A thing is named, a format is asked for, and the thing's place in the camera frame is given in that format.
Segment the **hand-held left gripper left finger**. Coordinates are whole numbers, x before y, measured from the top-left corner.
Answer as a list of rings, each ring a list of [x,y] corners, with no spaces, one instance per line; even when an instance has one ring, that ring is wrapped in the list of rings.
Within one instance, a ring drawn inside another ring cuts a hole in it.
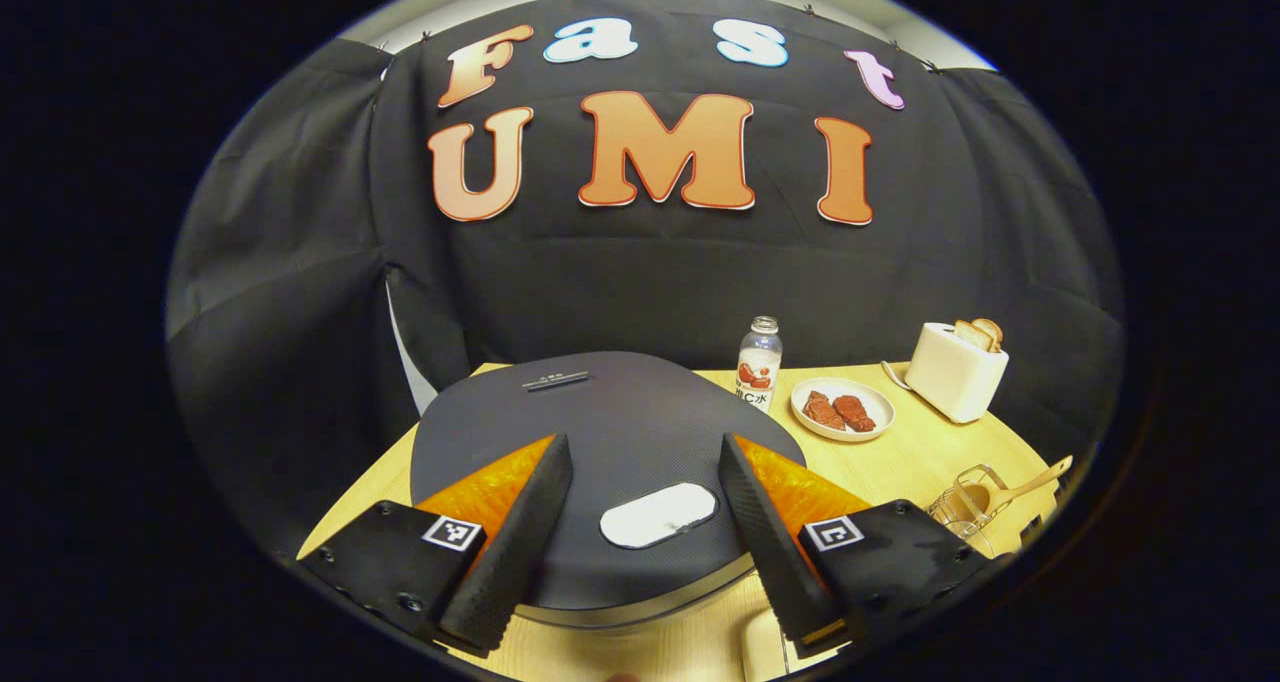
[[[572,479],[558,432],[419,505],[370,505],[301,564],[408,636],[486,656],[538,572]]]

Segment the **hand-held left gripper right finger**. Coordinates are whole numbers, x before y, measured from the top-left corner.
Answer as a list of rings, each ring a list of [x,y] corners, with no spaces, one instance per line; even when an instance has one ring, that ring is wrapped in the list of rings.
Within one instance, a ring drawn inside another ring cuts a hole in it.
[[[883,647],[988,575],[989,558],[918,505],[872,505],[737,432],[722,441],[719,480],[800,656]]]

